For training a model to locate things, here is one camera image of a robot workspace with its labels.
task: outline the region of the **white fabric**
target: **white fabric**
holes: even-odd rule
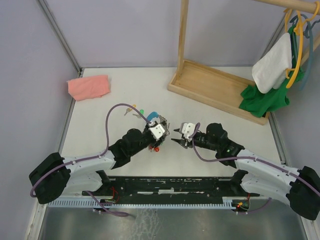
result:
[[[279,88],[286,78],[285,70],[292,68],[291,61],[290,34],[286,32],[252,68],[252,77],[259,91],[266,94],[271,88]]]

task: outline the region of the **green object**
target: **green object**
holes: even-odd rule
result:
[[[290,27],[288,33],[290,34],[291,39],[291,52],[292,52],[292,66],[296,66],[297,63],[297,36],[294,33],[295,25]],[[304,72],[300,68],[295,79],[295,83],[299,82],[304,77]],[[261,118],[266,112],[272,112],[279,108],[288,106],[290,104],[289,99],[287,98],[288,88],[286,88],[290,79],[285,79],[282,85],[278,89],[271,88],[267,93],[261,93],[257,86],[248,86],[241,96],[243,101],[241,102],[239,108],[250,112],[257,118]]]

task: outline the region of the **floor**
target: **floor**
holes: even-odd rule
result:
[[[251,67],[219,67],[247,79]],[[280,162],[269,123],[258,125],[203,103],[167,90],[167,84],[176,68],[172,67],[131,67],[131,68],[86,68],[83,76],[109,75],[111,93],[95,99],[75,103],[62,156],[82,156],[97,153],[106,147],[105,119],[109,109],[118,103],[136,104],[145,115],[156,111],[170,123],[171,134],[160,146],[159,152],[143,150],[131,158],[123,167],[109,170],[113,176],[183,176],[183,177],[230,177],[235,170],[221,163],[205,163],[197,158],[194,151],[184,149],[169,138],[179,138],[173,129],[183,122],[201,123],[205,131],[210,123],[221,123],[228,137],[250,149],[261,157]],[[128,113],[126,107],[117,107],[109,119],[110,144],[121,138],[129,129],[142,130],[142,119]],[[199,149],[202,157],[214,159],[215,152]]]

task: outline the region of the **pink towel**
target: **pink towel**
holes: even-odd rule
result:
[[[71,79],[68,92],[76,101],[101,97],[110,93],[108,75]]]

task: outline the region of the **yellow hanger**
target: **yellow hanger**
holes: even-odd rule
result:
[[[301,58],[302,58],[302,50],[304,47],[304,29],[303,29],[303,25],[302,25],[302,19],[301,19],[301,14],[300,11],[296,11],[297,15],[298,15],[298,23],[296,25],[296,27],[294,28],[294,32],[297,36],[299,36],[299,51],[298,51],[298,57],[296,60],[296,65],[293,71],[293,74],[288,82],[288,84],[286,85],[286,88],[289,89],[291,88],[291,86],[294,84],[297,75],[298,75],[298,71],[300,68],[300,63],[301,63]],[[292,71],[293,69],[286,69],[285,70],[285,76],[287,79],[289,79],[289,71]]]
[[[287,89],[291,88],[291,86],[294,84],[294,82],[297,78],[297,75],[298,75],[299,68],[300,68],[301,58],[302,58],[302,50],[303,50],[303,45],[304,45],[303,26],[306,22],[309,22],[316,17],[316,15],[319,11],[319,8],[320,8],[320,2],[316,1],[315,3],[316,3],[315,13],[313,14],[313,16],[311,18],[307,18],[304,22],[302,22],[300,11],[298,11],[298,10],[296,11],[296,13],[298,15],[298,23],[296,24],[296,27],[293,29],[293,31],[295,32],[295,34],[297,36],[299,36],[299,51],[298,51],[298,57],[297,57],[295,68],[288,68],[285,70],[285,76],[287,79],[290,78],[289,71],[293,71],[293,74],[292,74],[288,84],[286,85]],[[290,9],[289,11],[288,11],[288,9],[286,9],[286,10],[284,10],[284,12],[285,12],[284,29],[285,29],[285,32],[288,32],[288,21],[289,21],[291,14],[292,14],[292,9]]]

